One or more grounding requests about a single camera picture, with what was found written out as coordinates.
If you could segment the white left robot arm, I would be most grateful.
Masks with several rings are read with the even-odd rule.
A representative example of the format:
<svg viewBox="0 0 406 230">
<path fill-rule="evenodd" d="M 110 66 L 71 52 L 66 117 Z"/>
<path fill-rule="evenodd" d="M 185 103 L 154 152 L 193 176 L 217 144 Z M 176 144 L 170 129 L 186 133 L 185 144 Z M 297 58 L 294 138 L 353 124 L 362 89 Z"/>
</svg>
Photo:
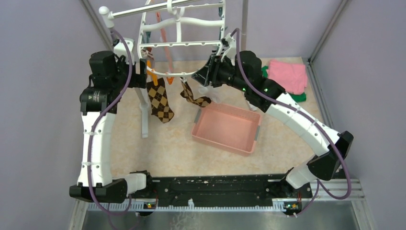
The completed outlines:
<svg viewBox="0 0 406 230">
<path fill-rule="evenodd" d="M 89 66 L 89 84 L 79 97 L 84 134 L 82 163 L 69 195 L 100 203 L 122 203 L 134 192 L 148 198 L 154 186 L 145 173 L 113 179 L 110 167 L 111 134 L 121 92 L 127 87 L 146 87 L 147 60 L 140 59 L 137 73 L 135 61 L 112 51 L 99 51 L 91 55 Z"/>
</svg>

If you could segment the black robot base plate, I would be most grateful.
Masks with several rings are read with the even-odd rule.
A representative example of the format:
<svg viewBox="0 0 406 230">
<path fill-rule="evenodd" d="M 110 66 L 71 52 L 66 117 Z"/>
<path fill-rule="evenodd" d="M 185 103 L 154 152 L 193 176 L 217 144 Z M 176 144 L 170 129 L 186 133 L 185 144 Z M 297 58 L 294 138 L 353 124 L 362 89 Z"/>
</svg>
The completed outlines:
<svg viewBox="0 0 406 230">
<path fill-rule="evenodd" d="M 311 198 L 310 184 L 292 188 L 283 174 L 148 177 L 147 186 L 131 195 L 151 199 L 158 207 L 271 207 L 277 198 Z"/>
</svg>

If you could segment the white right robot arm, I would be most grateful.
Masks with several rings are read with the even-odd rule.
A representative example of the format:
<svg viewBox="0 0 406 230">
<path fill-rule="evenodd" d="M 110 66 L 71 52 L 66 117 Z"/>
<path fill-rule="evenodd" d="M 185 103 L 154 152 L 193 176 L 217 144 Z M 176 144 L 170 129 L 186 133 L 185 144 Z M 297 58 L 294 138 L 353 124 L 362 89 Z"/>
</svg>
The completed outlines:
<svg viewBox="0 0 406 230">
<path fill-rule="evenodd" d="M 329 181 L 342 166 L 354 136 L 316 120 L 276 81 L 263 76 L 262 61 L 251 51 L 241 51 L 235 62 L 226 56 L 211 55 L 192 78 L 202 86 L 230 86 L 243 92 L 248 102 L 296 133 L 313 150 L 307 162 L 291 169 L 281 184 L 286 197 L 294 197 L 300 187 L 317 179 Z"/>
</svg>

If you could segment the brown argyle sock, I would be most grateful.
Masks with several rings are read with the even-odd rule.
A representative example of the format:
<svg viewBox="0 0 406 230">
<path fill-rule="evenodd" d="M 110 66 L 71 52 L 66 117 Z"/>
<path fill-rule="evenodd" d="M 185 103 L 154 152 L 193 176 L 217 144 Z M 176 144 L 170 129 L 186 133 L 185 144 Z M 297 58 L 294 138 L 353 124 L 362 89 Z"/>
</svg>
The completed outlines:
<svg viewBox="0 0 406 230">
<path fill-rule="evenodd" d="M 180 96 L 182 98 L 186 99 L 187 102 L 197 105 L 199 107 L 206 107 L 212 103 L 212 100 L 207 96 L 195 98 L 194 94 L 187 82 L 182 81 L 181 85 L 182 85 L 183 90 L 180 93 Z"/>
<path fill-rule="evenodd" d="M 174 112 L 169 106 L 164 79 L 159 78 L 157 86 L 153 81 L 148 82 L 147 95 L 151 104 L 151 114 L 164 124 L 169 122 L 174 117 Z"/>
</svg>

